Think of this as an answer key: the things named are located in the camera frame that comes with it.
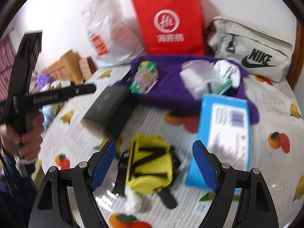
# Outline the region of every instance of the orange label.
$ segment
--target orange label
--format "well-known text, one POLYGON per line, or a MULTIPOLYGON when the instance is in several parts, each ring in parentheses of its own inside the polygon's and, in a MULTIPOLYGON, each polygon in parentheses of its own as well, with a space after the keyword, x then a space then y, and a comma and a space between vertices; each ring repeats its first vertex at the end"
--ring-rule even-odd
POLYGON ((108 53, 108 50, 105 47, 105 44, 104 44, 100 35, 93 34, 91 36, 91 40, 92 40, 92 43, 94 45, 94 48, 97 51, 98 56, 105 55, 105 54, 108 53))

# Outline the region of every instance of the yellow bag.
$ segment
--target yellow bag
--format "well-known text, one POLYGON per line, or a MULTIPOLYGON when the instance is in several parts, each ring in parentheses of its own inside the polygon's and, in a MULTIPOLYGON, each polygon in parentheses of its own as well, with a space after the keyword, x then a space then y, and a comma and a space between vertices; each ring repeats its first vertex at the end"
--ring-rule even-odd
POLYGON ((139 194, 157 193, 168 208, 177 206, 168 187, 177 177, 176 171, 180 161, 175 156, 173 147, 164 139, 141 134, 133 137, 130 151, 124 152, 119 162, 119 172, 113 190, 115 194, 124 192, 121 181, 124 175, 122 170, 126 167, 124 165, 126 163, 125 184, 131 190, 139 194))

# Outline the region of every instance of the red paper bag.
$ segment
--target red paper bag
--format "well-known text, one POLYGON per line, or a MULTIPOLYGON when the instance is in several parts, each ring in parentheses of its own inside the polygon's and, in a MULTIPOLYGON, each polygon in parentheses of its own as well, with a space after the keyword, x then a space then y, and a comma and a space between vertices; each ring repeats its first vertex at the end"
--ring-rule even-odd
POLYGON ((205 54, 202 0, 132 2, 148 54, 205 54))

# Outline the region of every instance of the curtain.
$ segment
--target curtain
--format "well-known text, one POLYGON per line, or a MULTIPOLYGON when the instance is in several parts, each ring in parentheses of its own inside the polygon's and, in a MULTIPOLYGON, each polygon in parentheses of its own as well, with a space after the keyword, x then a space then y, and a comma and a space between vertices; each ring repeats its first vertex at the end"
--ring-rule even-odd
POLYGON ((0 40, 0 101, 7 99, 10 77, 15 60, 16 51, 7 34, 0 40))

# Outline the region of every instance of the human hand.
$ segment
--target human hand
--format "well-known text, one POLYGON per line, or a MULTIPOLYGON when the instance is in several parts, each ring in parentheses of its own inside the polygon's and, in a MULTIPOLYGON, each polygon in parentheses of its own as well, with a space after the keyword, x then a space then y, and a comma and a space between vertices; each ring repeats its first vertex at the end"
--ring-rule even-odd
POLYGON ((34 160, 40 152, 40 145, 43 141, 41 136, 44 131, 43 122, 44 116, 42 113, 39 113, 33 119, 32 130, 21 136, 10 125, 2 124, 0 126, 0 134, 5 150, 14 155, 12 144, 19 144, 21 142, 24 145, 19 148, 20 156, 28 161, 34 160))

